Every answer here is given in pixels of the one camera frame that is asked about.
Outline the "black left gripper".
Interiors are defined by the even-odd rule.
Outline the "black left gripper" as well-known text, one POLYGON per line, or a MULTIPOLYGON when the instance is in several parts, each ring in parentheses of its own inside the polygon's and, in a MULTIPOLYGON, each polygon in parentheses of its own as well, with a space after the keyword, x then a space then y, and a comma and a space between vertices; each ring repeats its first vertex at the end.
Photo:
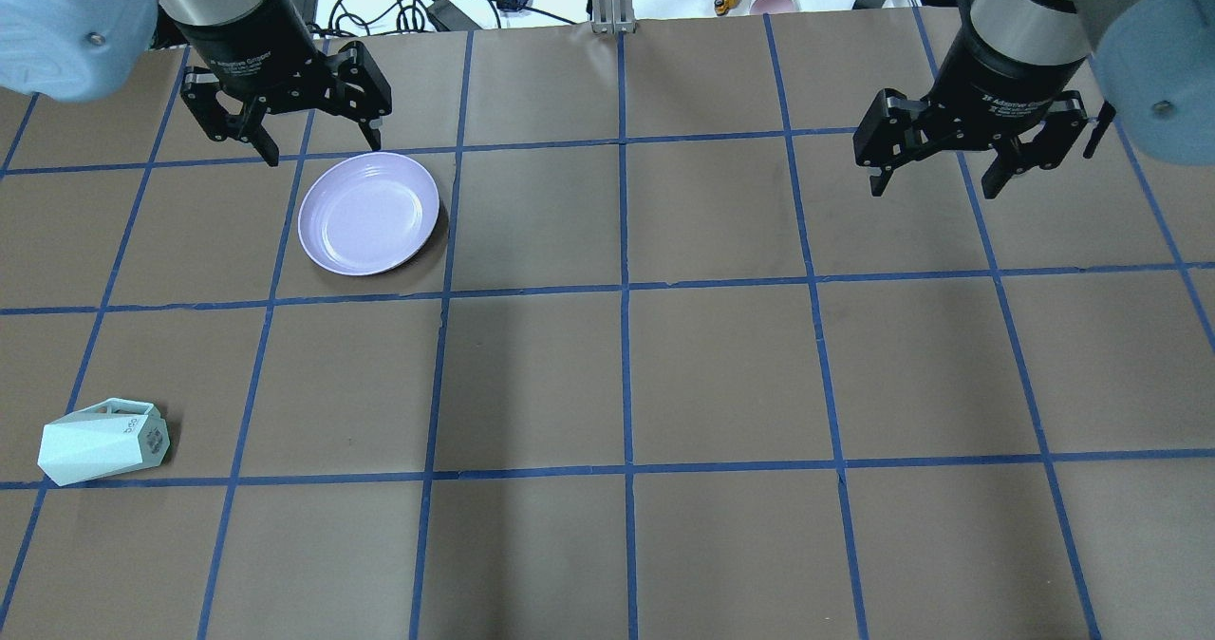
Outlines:
POLYGON ((179 94, 213 141, 248 145, 277 168, 266 113, 321 107, 356 123, 371 151, 382 151, 392 90, 364 43, 323 56, 292 0, 177 0, 177 27, 203 64, 185 69, 179 94), (230 112, 221 94, 241 111, 230 112))

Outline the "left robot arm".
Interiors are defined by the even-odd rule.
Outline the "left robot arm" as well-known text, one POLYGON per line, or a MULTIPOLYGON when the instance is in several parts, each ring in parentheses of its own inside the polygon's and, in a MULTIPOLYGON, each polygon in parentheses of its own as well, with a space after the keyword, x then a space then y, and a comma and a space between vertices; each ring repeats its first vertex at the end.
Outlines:
POLYGON ((81 103, 125 85, 166 19, 200 60, 179 96, 215 141, 279 148, 262 121, 320 109, 358 125, 382 151, 391 89, 362 43, 322 53, 292 0, 1 0, 2 87, 81 103))

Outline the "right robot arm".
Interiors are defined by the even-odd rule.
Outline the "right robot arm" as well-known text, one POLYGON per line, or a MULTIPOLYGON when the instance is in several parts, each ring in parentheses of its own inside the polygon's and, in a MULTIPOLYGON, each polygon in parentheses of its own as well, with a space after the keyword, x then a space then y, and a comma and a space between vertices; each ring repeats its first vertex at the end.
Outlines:
POLYGON ((1058 168, 1087 109, 1068 85, 1086 60, 1103 104, 1084 154, 1119 118, 1155 160, 1213 164, 1214 0, 961 0, 961 24, 922 100, 880 90, 853 135, 882 196, 893 172, 942 151, 994 152, 981 179, 1058 168))

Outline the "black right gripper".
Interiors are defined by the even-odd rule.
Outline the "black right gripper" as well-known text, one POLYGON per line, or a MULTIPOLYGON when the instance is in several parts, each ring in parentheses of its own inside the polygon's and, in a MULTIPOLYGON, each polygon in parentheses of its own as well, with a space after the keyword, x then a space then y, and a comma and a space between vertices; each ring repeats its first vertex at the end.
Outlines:
POLYGON ((972 28, 960 28, 925 101, 895 89, 876 92, 853 134, 853 155, 868 169, 869 193, 883 196, 893 172, 923 155, 925 138, 955 151, 988 151, 995 159, 981 177, 985 199, 1001 194, 1028 170, 1058 168, 1087 124, 1080 91, 1068 83, 1083 60, 1034 66, 993 49, 972 28), (1036 135, 1019 135, 1041 124, 1036 135))

